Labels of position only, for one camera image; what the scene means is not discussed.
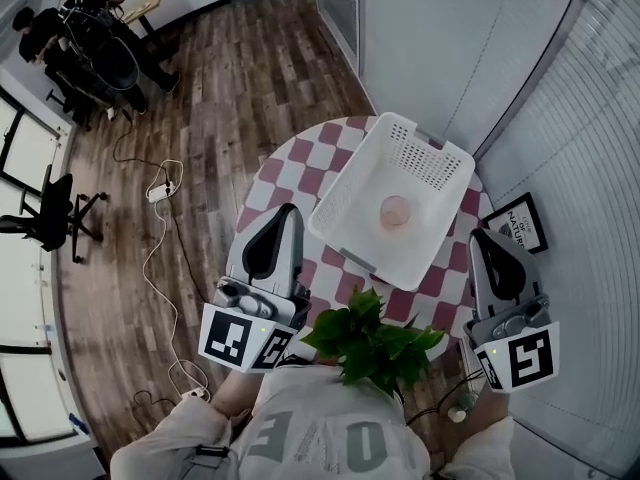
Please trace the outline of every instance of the basket handle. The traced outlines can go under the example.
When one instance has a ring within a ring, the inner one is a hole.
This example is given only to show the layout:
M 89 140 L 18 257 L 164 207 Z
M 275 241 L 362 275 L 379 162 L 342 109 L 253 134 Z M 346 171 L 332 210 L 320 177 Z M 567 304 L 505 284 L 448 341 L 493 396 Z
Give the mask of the basket handle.
M 416 128 L 414 136 L 417 139 L 426 142 L 427 144 L 429 144 L 429 146 L 437 149 L 438 151 L 441 151 L 444 145 L 447 143 L 446 140 L 436 139 L 433 135 L 425 132 L 424 130 L 421 130 L 420 128 Z
M 372 274 L 376 273 L 376 270 L 378 270 L 376 267 L 374 267 L 373 265 L 371 265 L 370 263 L 367 263 L 366 261 L 364 261 L 363 259 L 359 258 L 358 256 L 356 256 L 355 254 L 353 254 L 352 252 L 347 251 L 344 247 L 340 248 L 340 254 L 342 254 L 345 258 L 353 261 L 356 265 L 361 266 L 363 269 L 368 270 L 369 272 L 371 272 Z

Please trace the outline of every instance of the electrical outlet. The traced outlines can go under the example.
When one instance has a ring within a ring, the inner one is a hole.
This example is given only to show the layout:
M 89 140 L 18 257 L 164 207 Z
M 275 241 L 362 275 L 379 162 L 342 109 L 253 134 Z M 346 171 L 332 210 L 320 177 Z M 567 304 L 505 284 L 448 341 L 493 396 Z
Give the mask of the electrical outlet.
M 182 393 L 183 400 L 186 400 L 190 396 L 197 396 L 200 398 L 204 398 L 204 389 L 196 388 L 196 389 L 192 389 L 191 391 L 187 391 L 186 393 Z
M 158 185 L 157 187 L 152 188 L 149 191 L 149 202 L 151 204 L 157 203 L 158 201 L 162 201 L 167 197 L 171 197 L 176 193 L 176 186 L 173 181 L 169 182 L 169 194 L 167 195 L 167 186 L 163 183 L 162 185 Z

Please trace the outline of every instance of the desk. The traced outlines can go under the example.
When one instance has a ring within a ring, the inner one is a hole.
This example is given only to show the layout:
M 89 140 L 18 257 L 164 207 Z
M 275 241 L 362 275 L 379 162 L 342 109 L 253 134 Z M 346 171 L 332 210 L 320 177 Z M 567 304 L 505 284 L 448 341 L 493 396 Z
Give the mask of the desk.
M 157 9 L 160 6 L 160 2 L 162 2 L 162 0 L 145 0 L 135 9 L 125 13 L 122 21 L 124 21 L 126 25 L 130 25 L 136 20 L 140 21 L 140 25 L 142 25 L 142 28 L 149 35 L 149 39 L 151 39 L 151 42 L 153 42 L 158 49 L 158 60 L 165 60 L 172 57 L 178 51 L 178 45 L 167 47 L 167 45 L 160 40 L 158 33 L 147 19 L 147 14 Z
M 240 209 L 236 232 L 267 210 L 288 202 L 300 209 L 306 227 L 316 204 L 376 119 L 327 121 L 280 146 L 256 173 Z M 452 347 L 462 337 L 462 326 L 471 319 L 474 308 L 467 263 L 469 233 L 482 225 L 479 216 L 490 212 L 489 197 L 474 173 L 451 229 L 416 292 L 386 284 L 305 229 L 304 262 L 298 280 L 311 290 L 307 325 L 313 326 L 321 311 L 344 307 L 354 286 L 360 290 L 373 287 L 386 302 L 387 323 L 403 325 L 417 315 L 415 327 L 433 325 L 447 332 L 432 358 Z

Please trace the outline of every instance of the window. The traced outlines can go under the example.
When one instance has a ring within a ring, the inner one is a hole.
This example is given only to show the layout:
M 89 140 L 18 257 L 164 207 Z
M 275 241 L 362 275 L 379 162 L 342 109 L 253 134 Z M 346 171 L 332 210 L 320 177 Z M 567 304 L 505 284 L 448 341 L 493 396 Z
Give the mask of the window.
M 56 375 L 49 347 L 0 345 L 0 447 L 76 434 Z
M 2 89 L 0 133 L 0 179 L 39 197 L 46 166 L 53 161 L 59 135 Z

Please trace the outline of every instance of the wooden floor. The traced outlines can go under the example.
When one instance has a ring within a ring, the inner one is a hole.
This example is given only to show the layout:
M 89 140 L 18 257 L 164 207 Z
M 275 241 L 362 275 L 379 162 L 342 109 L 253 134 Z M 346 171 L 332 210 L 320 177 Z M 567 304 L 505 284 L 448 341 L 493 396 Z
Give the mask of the wooden floor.
M 371 115 L 372 109 L 321 22 L 315 0 L 234 3 L 201 15 L 174 35 L 180 51 L 165 69 L 180 71 L 179 88 L 166 95 L 142 82 L 149 111 L 135 115 L 119 155 L 184 162 L 182 187 L 172 200 L 195 280 L 211 297 L 224 273 L 238 208 L 261 163 L 316 123 Z M 72 264 L 70 244 L 59 253 L 72 369 L 107 458 L 171 409 L 168 402 L 150 406 L 145 395 L 138 397 L 144 407 L 133 409 L 137 391 L 148 390 L 154 400 L 179 400 L 167 376 L 174 361 L 173 312 L 142 276 L 142 264 L 163 229 L 144 195 L 156 168 L 112 159 L 114 144 L 128 127 L 122 117 L 115 123 L 101 117 L 93 131 L 76 139 L 69 165 L 74 190 L 110 194 L 88 221 L 102 230 L 104 243 L 81 238 L 85 265 Z M 169 170 L 176 180 L 178 168 Z M 226 371 L 197 354 L 202 301 L 168 203 L 158 209 L 168 231 L 147 273 L 180 311 L 178 354 L 197 362 L 215 390 Z M 177 370 L 173 378 L 181 391 L 190 389 Z M 428 402 L 416 400 L 412 403 Z

